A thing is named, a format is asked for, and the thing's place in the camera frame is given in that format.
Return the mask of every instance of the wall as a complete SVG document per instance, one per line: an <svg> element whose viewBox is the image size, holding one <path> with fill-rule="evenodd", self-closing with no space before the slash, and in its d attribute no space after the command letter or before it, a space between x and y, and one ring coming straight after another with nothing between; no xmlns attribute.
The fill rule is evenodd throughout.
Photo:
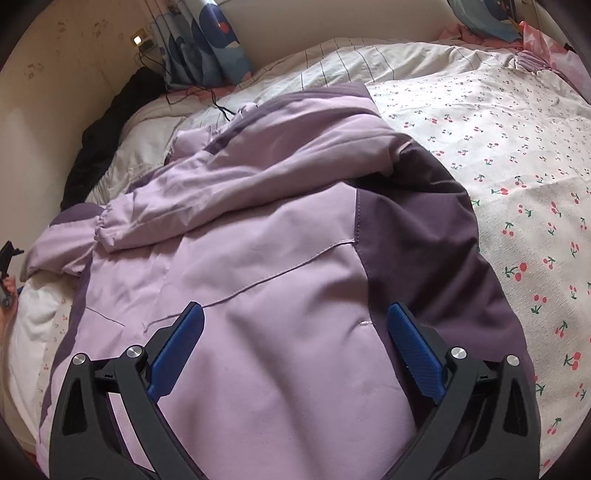
<svg viewBox="0 0 591 480"><path fill-rule="evenodd" d="M134 0L56 0L25 33L0 72L0 242L30 247L59 212L82 132L138 68L129 38L146 24Z"/></svg>

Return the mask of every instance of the dark purple panel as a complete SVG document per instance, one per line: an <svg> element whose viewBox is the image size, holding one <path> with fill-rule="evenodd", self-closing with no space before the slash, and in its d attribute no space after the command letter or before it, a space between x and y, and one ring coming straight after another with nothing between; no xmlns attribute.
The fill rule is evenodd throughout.
<svg viewBox="0 0 591 480"><path fill-rule="evenodd" d="M61 212L49 226L59 225L61 223L78 222L80 220L88 220L99 216L105 209L95 203L78 203L73 207Z"/></svg>
<svg viewBox="0 0 591 480"><path fill-rule="evenodd" d="M411 144L391 177L373 174L358 187L356 248L369 282L369 309L418 424L430 405L392 352L388 307L405 303L449 346L474 357L521 359L534 392L525 336L501 285L478 252L478 225L466 190L423 147Z"/></svg>

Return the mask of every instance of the bedsheet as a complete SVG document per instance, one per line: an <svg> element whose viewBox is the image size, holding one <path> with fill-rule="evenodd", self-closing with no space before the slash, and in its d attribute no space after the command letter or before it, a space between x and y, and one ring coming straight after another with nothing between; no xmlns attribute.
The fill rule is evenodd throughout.
<svg viewBox="0 0 591 480"><path fill-rule="evenodd" d="M553 72L503 67L369 90L470 194L534 361L543 474L590 408L591 107Z"/></svg>
<svg viewBox="0 0 591 480"><path fill-rule="evenodd" d="M516 70L510 51L449 43L397 44L338 38L262 69L220 104L238 109L246 102L261 103L280 93L334 85L350 78L360 80L369 85L382 116L396 129L411 131L467 188L479 220L480 248L524 324L536 365L544 433L540 467L544 473L588 411L586 387L590 375L584 347L591 345L591 333L586 333L583 302L591 299L587 283L591 278L583 278L584 268L573 270L577 259L588 262L584 237L588 219L584 213L578 216L577 209L584 212L589 208L589 166L584 157L589 142L575 137L589 131L589 110L553 74ZM519 76L505 78L509 72ZM492 83L487 80L490 75ZM407 76L417 80L405 80ZM451 83L446 83L446 76ZM424 83L414 86L413 82L420 80ZM472 91L460 92L466 85L471 85ZM413 92L412 98L406 90L421 87L424 90ZM534 91L543 95L534 95ZM406 103L398 100L402 96L408 99ZM160 99L139 111L137 119L171 118L174 125L161 145L172 145L176 131L203 126L216 131L226 123L219 111L192 97L173 109L183 108L184 102L193 103L180 116L171 113L166 100ZM483 109L484 113L470 111L468 115L469 108ZM527 111L527 118L517 118L523 125L511 123L514 111L521 116ZM140 123L130 124L129 131ZM136 147L130 143L128 148ZM136 164L146 163L150 169L161 165L167 155L166 146L163 148L153 151L157 160L150 156L152 153L138 155ZM121 166L119 171L126 173L98 203L107 203L145 172L130 173L124 155L116 163ZM556 278L549 276L555 273ZM560 361L556 360L558 351Z"/></svg>
<svg viewBox="0 0 591 480"><path fill-rule="evenodd" d="M490 64L515 67L515 60L508 50L456 40L431 44L335 38L262 68L219 104L236 112L246 103L261 104L282 93L342 82L376 83L460 73ZM178 93L152 102L126 124L109 171L87 201L106 205L135 179L162 166L177 131L206 125L215 130L225 123L219 110L194 95Z"/></svg>

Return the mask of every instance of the bed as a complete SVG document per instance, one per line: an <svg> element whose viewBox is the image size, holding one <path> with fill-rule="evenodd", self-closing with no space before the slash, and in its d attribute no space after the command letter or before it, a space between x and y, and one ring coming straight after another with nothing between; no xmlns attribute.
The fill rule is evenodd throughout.
<svg viewBox="0 0 591 480"><path fill-rule="evenodd" d="M430 150L468 191L491 263L518 315L534 361L548 471L589 412L591 382L591 107L552 72L532 74L513 51L461 41L399 43L335 38L276 61L220 99L238 111L283 93L361 82L384 119ZM106 205L178 154L179 132L224 126L197 95L178 93L127 123L111 168L88 197ZM34 446L52 358L76 280L36 275L3 351L5 404Z"/></svg>

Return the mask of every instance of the light purple jacket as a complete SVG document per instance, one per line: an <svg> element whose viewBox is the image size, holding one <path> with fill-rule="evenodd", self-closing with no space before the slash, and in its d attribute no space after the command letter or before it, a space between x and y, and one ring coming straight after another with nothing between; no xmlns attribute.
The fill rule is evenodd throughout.
<svg viewBox="0 0 591 480"><path fill-rule="evenodd" d="M46 473L71 356L143 345L190 301L205 330L158 405L212 479L381 479L424 414L387 338L395 301L449 345L514 353L533 377L466 192L365 87L246 110L220 131L180 133L167 166L104 211L62 213L29 253L25 276L81 275L43 410Z"/></svg>

